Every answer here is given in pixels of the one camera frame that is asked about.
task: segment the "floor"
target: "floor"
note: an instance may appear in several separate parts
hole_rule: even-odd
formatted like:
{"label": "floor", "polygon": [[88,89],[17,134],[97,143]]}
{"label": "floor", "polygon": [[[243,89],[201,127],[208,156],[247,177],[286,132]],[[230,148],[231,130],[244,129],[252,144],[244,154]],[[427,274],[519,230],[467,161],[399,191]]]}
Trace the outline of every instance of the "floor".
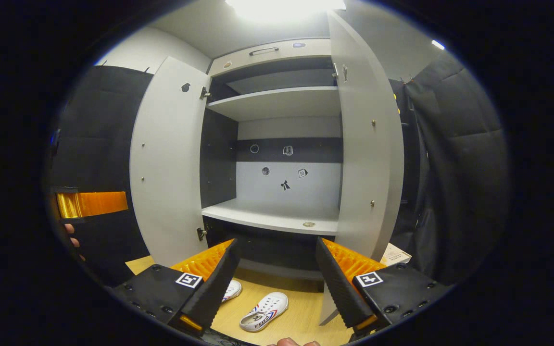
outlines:
{"label": "floor", "polygon": [[[151,256],[126,262],[138,274],[154,264]],[[317,291],[316,283],[305,280],[277,278],[237,269],[235,280],[242,285],[240,295],[224,302],[217,311],[211,328],[239,340],[257,345],[276,344],[279,339],[290,337],[298,344],[317,341],[321,346],[338,346],[348,342],[351,328],[345,328],[337,316],[324,326],[319,326],[323,293]],[[275,318],[257,333],[250,333],[239,327],[239,321],[271,292],[282,292],[288,296],[289,307],[283,315]]]}

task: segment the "screw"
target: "screw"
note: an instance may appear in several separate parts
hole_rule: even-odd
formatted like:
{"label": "screw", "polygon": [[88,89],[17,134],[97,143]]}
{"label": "screw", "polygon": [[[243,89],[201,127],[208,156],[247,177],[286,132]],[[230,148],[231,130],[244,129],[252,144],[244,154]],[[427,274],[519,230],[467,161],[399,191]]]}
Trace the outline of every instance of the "screw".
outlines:
{"label": "screw", "polygon": [[389,305],[384,308],[384,313],[392,313],[396,311],[396,307],[393,305]]}

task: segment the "sneaker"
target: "sneaker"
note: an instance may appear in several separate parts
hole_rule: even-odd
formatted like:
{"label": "sneaker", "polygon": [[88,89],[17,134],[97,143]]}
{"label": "sneaker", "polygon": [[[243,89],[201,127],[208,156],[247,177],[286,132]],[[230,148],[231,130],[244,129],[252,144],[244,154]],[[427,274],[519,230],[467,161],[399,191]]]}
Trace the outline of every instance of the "sneaker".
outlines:
{"label": "sneaker", "polygon": [[258,332],[287,309],[288,297],[285,294],[280,292],[269,293],[240,320],[239,325],[248,332]]}
{"label": "sneaker", "polygon": [[226,293],[224,293],[224,298],[222,299],[222,303],[226,300],[231,300],[232,298],[238,297],[240,294],[240,291],[242,290],[242,286],[240,285],[240,282],[237,280],[231,280],[228,289],[226,290]]}

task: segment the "white shelf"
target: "white shelf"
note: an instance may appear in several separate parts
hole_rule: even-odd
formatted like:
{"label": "white shelf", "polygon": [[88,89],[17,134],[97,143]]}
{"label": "white shelf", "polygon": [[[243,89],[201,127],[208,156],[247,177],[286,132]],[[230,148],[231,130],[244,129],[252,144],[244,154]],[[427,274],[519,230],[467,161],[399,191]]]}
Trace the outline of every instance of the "white shelf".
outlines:
{"label": "white shelf", "polygon": [[214,101],[207,108],[236,121],[294,116],[339,116],[335,86],[291,87]]}
{"label": "white shelf", "polygon": [[[337,235],[339,210],[291,208],[237,198],[202,209],[202,215],[241,225],[309,235]],[[314,222],[315,226],[303,226]]]}

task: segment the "black curtain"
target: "black curtain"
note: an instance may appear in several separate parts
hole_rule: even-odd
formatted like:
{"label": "black curtain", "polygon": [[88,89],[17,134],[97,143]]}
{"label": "black curtain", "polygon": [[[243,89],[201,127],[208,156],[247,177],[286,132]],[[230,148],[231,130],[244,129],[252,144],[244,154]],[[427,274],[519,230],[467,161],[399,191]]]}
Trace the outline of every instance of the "black curtain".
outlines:
{"label": "black curtain", "polygon": [[75,223],[79,254],[106,285],[133,274],[125,265],[149,252],[134,215],[129,151],[140,101],[152,74],[94,66],[79,80],[60,117],[60,142],[52,163],[52,186],[79,192],[125,191],[128,210]]}
{"label": "black curtain", "polygon": [[445,54],[405,87],[422,139],[412,263],[451,284],[477,268],[504,231],[509,162],[499,116],[475,77]]}

